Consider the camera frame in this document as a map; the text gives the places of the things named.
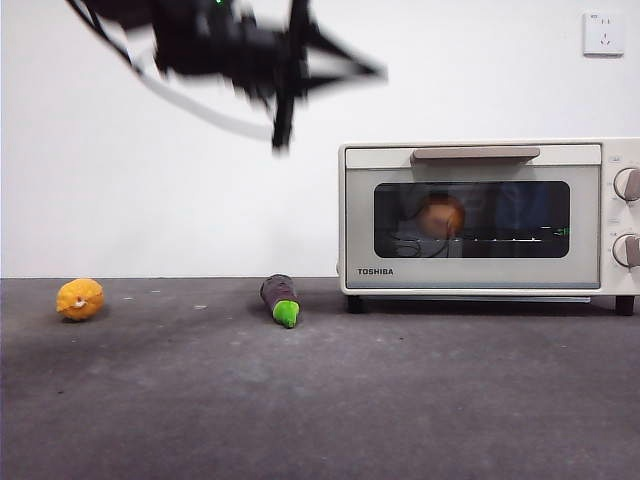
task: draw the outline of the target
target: power outlet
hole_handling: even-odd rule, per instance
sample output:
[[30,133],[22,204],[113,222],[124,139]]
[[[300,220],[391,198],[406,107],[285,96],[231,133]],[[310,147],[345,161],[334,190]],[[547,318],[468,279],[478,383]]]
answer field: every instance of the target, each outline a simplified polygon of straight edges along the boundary
[[624,24],[620,15],[584,14],[584,54],[624,55]]

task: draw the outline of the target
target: concrete floor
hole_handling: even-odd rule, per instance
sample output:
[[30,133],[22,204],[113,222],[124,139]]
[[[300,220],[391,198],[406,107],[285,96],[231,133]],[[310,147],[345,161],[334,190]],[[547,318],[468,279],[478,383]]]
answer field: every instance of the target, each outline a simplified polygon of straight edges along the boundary
[[286,331],[255,279],[106,280],[83,324],[60,285],[2,282],[7,480],[639,478],[640,317],[611,299],[350,316],[308,279]]

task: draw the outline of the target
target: oven foot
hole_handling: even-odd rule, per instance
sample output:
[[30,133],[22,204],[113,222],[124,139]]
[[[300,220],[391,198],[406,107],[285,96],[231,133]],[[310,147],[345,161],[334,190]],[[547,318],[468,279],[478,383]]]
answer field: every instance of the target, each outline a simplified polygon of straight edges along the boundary
[[633,295],[622,295],[616,297],[616,315],[630,317],[633,315],[633,302],[636,297]]
[[359,295],[347,295],[347,312],[364,313],[364,301]]

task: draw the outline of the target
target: yellow plush toy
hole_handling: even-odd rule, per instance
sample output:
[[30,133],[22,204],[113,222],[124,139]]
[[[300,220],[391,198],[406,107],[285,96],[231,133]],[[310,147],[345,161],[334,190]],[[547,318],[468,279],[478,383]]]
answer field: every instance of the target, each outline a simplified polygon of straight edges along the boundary
[[103,304],[102,286],[90,278],[79,278],[62,286],[56,310],[66,318],[81,321],[98,313]]

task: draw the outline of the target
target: oven door handle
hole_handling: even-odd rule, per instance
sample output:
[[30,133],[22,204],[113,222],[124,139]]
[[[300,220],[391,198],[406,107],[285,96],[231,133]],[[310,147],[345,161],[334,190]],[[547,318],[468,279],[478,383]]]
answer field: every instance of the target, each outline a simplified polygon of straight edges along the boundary
[[448,160],[527,162],[538,156],[540,156],[538,147],[432,147],[414,150],[411,155],[411,164]]

